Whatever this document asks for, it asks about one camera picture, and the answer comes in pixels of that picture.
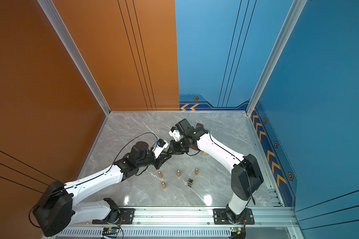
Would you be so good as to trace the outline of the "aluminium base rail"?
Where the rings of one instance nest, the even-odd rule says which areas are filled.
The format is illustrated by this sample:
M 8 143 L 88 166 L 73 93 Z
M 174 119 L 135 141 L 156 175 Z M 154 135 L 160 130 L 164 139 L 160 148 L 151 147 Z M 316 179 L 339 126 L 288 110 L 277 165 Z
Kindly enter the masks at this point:
M 140 227 L 298 227 L 289 207 L 249 207 L 244 220 L 228 221 L 224 207 L 121 207 L 122 226 Z

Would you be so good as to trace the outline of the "aluminium corner post right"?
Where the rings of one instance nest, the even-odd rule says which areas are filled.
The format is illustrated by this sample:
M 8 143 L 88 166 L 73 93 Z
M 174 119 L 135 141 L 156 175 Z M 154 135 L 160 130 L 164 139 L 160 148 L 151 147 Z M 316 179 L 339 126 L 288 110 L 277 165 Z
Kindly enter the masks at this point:
M 307 0 L 295 0 L 293 1 L 291 8 L 286 16 L 286 19 L 282 25 L 282 28 L 278 34 L 266 65 L 261 73 L 258 83 L 254 89 L 253 95 L 249 101 L 246 109 L 246 114 L 251 116 L 255 106 L 257 105 L 260 96 L 262 95 L 268 80 L 286 46 L 288 39 L 305 7 Z

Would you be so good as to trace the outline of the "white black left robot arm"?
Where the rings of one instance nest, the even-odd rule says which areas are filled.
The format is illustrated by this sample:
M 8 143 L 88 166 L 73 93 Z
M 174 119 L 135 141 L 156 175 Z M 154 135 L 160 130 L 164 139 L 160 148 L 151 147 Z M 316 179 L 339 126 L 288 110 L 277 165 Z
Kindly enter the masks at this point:
M 78 221 L 77 205 L 87 197 L 137 175 L 142 167 L 153 165 L 159 169 L 171 157 L 169 148 L 170 143 L 163 139 L 152 147 L 139 141 L 129 153 L 97 173 L 68 183 L 51 183 L 31 210 L 44 236 L 54 236 Z

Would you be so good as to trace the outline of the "green circuit board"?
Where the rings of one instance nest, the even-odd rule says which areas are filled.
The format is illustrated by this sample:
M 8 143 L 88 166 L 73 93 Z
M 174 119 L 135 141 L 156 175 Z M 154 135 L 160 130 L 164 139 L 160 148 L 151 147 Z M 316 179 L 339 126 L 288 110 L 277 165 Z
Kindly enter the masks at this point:
M 103 228 L 102 237 L 116 238 L 120 235 L 120 229 L 117 227 Z
M 243 227 L 230 227 L 230 237 L 236 237 L 244 233 Z

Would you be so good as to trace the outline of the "aluminium corner post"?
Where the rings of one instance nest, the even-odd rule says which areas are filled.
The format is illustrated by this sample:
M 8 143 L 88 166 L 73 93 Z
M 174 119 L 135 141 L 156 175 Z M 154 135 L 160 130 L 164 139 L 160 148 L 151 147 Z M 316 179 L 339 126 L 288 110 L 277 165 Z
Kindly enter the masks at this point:
M 81 76 L 88 85 L 102 111 L 106 116 L 110 115 L 111 109 L 53 1 L 38 0 L 38 3 L 51 23 L 52 27 L 54 28 L 55 32 L 57 33 L 58 37 L 60 38 L 61 42 L 63 43 L 77 69 L 79 70 Z
M 307 0 L 295 0 L 293 1 L 291 8 L 286 16 L 286 19 L 282 25 L 282 28 L 278 34 L 266 65 L 261 73 L 258 83 L 254 89 L 253 95 L 249 101 L 246 109 L 246 114 L 251 116 L 255 106 L 257 105 L 260 96 L 262 95 L 268 80 L 286 46 L 288 39 L 305 7 Z

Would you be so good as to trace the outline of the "black gold square lipstick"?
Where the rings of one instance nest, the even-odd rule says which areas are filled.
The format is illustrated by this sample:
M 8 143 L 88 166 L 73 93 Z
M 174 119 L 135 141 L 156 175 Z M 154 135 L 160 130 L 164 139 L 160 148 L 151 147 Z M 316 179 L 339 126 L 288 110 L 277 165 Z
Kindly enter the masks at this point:
M 187 181 L 187 186 L 189 188 L 192 188 L 193 187 L 193 179 L 189 178 L 188 181 Z

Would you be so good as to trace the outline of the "aluminium corner post left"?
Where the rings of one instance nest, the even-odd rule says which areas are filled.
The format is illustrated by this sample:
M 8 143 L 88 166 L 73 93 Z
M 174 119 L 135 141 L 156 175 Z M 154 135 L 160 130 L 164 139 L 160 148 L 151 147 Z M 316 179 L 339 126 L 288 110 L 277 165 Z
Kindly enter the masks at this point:
M 77 69 L 79 70 L 81 76 L 88 85 L 102 111 L 106 116 L 110 115 L 111 109 L 53 1 L 38 0 L 38 3 L 51 23 L 52 27 L 54 28 L 55 32 L 57 33 L 58 37 L 60 38 L 61 42 L 63 43 Z

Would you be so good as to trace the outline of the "green circuit board left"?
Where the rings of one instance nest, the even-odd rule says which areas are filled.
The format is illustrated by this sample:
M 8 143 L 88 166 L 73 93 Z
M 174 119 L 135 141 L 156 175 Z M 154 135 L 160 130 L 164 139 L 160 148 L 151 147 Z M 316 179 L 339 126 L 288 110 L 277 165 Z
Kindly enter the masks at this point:
M 117 227 L 103 228 L 102 237 L 116 238 L 120 235 L 120 229 Z

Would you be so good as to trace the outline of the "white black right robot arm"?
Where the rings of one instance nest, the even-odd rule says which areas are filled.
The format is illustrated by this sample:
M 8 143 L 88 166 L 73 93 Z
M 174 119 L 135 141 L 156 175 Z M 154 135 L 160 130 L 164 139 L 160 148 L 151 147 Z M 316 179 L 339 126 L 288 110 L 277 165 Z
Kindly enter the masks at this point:
M 193 146 L 216 159 L 231 174 L 232 198 L 226 206 L 226 217 L 232 224 L 241 224 L 253 194 L 264 182 L 256 157 L 238 153 L 215 139 L 211 132 L 201 127 L 181 129 L 174 126 L 169 132 L 171 154 L 183 154 Z

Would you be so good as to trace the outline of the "green circuit board right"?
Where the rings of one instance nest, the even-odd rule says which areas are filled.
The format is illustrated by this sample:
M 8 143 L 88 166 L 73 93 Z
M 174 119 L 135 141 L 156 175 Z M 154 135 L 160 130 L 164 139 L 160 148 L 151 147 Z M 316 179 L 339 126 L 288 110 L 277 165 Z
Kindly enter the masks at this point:
M 244 233 L 243 227 L 230 227 L 230 237 L 236 237 Z

